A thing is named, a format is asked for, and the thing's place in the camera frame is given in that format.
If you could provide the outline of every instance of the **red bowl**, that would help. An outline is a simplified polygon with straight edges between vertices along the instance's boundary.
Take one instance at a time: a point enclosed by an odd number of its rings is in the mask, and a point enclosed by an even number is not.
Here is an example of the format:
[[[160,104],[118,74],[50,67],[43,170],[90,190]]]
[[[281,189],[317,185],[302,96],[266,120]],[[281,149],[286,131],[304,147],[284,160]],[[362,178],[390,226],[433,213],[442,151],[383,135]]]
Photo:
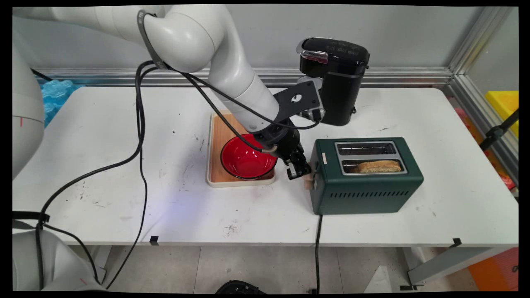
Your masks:
[[[263,146],[254,139],[252,134],[241,135],[257,148]],[[221,150],[221,164],[230,175],[255,180],[272,171],[278,159],[267,153],[260,153],[250,148],[238,137],[226,142]]]

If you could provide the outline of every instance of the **green toaster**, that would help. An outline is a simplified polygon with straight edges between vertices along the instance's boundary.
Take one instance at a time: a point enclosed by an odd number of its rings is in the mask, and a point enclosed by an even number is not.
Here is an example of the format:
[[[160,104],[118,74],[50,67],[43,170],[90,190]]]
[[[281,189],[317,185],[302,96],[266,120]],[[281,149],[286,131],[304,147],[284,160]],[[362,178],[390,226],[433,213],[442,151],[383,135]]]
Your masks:
[[[392,160],[399,172],[359,172],[364,162]],[[315,214],[397,212],[423,182],[405,139],[317,139],[310,160]]]

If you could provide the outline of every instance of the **toast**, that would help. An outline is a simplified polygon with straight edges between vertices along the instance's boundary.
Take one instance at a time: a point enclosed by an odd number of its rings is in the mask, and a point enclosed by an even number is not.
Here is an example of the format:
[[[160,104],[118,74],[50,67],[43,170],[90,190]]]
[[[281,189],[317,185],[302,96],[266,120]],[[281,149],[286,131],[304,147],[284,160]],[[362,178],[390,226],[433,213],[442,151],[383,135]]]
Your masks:
[[[359,163],[359,173],[390,173],[400,172],[399,162],[393,160],[378,160],[373,162]]]

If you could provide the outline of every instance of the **gray wall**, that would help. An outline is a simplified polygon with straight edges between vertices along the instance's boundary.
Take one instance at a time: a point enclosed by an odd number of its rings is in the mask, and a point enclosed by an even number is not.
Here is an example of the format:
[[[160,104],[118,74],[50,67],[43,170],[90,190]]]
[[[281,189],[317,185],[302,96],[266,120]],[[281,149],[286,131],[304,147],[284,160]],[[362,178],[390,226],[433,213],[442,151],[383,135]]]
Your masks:
[[[370,66],[446,66],[481,7],[230,4],[255,68],[297,67],[296,45],[333,37],[362,45]],[[13,18],[13,42],[35,68],[135,68],[141,46],[69,24]]]
[[[514,7],[467,74],[483,94],[519,90],[518,7]]]

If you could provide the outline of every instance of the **table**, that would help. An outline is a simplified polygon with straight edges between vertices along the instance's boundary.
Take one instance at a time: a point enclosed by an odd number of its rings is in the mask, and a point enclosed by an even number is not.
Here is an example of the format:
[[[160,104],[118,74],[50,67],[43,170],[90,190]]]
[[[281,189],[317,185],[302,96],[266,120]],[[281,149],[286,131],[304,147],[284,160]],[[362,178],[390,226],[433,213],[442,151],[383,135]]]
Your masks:
[[[281,90],[271,88],[272,93]],[[210,90],[206,92],[223,107]],[[145,87],[142,96],[149,190],[139,245],[149,245],[151,236],[158,236],[159,245],[314,244],[318,217],[302,179],[288,180],[286,167],[278,163],[271,185],[209,187],[208,104],[187,87]],[[320,124],[300,130],[306,157],[317,138],[402,136],[425,180],[397,213],[324,216],[321,245],[449,247],[459,238],[459,249],[449,249],[446,255],[458,259],[457,265],[518,246],[518,204],[441,91],[361,89],[356,107],[357,114],[345,126]],[[292,121],[299,126],[311,123],[296,116]],[[137,142],[134,88],[75,91],[13,181],[13,210],[39,211],[67,181],[125,159]],[[85,244],[130,245],[138,232],[143,199],[136,158],[70,187],[47,213],[51,225],[76,234]],[[74,243],[68,236],[59,237]],[[461,251],[470,255],[461,256]],[[412,264],[428,273],[416,271],[421,278],[411,280],[426,281],[433,270],[445,271],[448,261],[440,256],[421,266],[423,261]],[[442,270],[440,264],[428,265],[436,259],[442,261]]]

